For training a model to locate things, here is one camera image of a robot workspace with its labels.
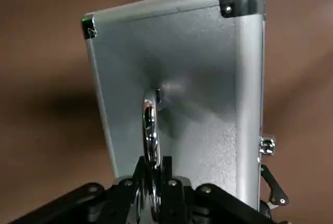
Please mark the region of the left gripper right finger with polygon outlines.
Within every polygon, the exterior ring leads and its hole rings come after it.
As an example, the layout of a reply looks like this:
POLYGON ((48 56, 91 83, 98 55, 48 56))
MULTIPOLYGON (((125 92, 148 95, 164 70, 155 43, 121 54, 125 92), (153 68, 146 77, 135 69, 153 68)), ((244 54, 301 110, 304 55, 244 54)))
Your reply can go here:
POLYGON ((161 172, 160 223, 272 223, 272 220, 210 183, 193 189, 172 175, 172 157, 161 172))

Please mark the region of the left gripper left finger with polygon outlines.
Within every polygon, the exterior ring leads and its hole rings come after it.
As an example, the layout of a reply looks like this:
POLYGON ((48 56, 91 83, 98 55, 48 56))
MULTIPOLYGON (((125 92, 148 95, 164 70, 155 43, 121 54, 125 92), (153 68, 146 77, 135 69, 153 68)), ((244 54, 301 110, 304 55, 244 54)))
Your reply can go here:
POLYGON ((117 178, 110 188, 84 184, 11 223, 139 223, 146 199, 145 173, 141 156, 133 175, 117 178))

